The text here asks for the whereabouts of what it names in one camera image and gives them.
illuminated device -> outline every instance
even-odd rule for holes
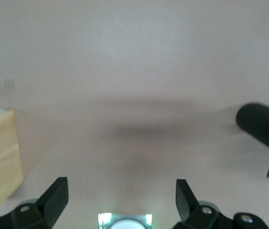
[[[99,229],[151,229],[152,215],[98,214]]]

black cylinder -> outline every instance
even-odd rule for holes
[[[269,146],[269,107],[263,104],[244,105],[236,115],[240,128]]]

green light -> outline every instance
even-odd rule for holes
[[[111,217],[112,217],[111,213],[98,214],[98,222],[102,224],[110,223]]]
[[[152,226],[153,216],[151,214],[147,214],[145,218],[146,218],[146,224],[148,226]]]

bolt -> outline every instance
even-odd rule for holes
[[[20,212],[25,212],[25,211],[27,211],[29,209],[30,209],[29,206],[24,206],[24,207],[20,208]]]
[[[241,219],[246,223],[252,223],[253,219],[248,215],[241,215]]]
[[[208,208],[208,207],[203,207],[202,208],[202,211],[205,214],[212,214],[212,210],[210,208]]]

